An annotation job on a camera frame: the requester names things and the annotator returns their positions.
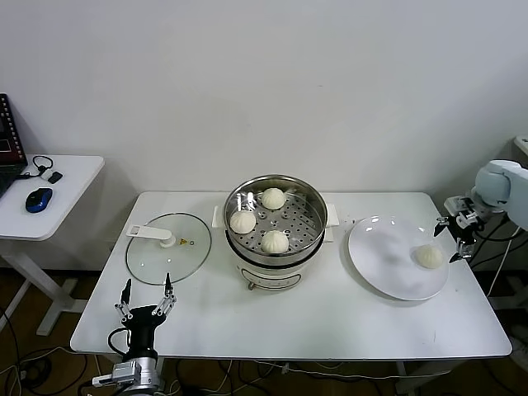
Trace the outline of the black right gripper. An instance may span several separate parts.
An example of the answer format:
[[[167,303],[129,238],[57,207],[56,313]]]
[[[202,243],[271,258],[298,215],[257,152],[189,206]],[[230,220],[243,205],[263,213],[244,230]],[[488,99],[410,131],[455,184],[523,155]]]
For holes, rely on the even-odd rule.
[[[477,214],[452,214],[439,217],[436,221],[437,224],[433,230],[434,238],[449,227],[454,239],[461,243],[456,247],[456,251],[450,258],[449,263],[471,259],[474,254],[473,244],[476,243],[474,231],[479,228],[479,216]]]

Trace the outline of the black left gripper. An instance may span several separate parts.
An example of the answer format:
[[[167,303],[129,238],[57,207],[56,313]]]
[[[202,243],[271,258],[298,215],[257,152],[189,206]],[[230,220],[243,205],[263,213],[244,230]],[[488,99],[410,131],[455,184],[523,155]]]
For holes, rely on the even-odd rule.
[[[167,273],[164,284],[164,294],[157,306],[148,305],[131,309],[129,308],[131,293],[131,279],[125,283],[121,291],[120,302],[115,304],[115,309],[120,316],[123,326],[129,331],[128,351],[125,359],[158,358],[154,349],[155,330],[163,324],[171,312],[177,298],[173,292],[170,274]]]

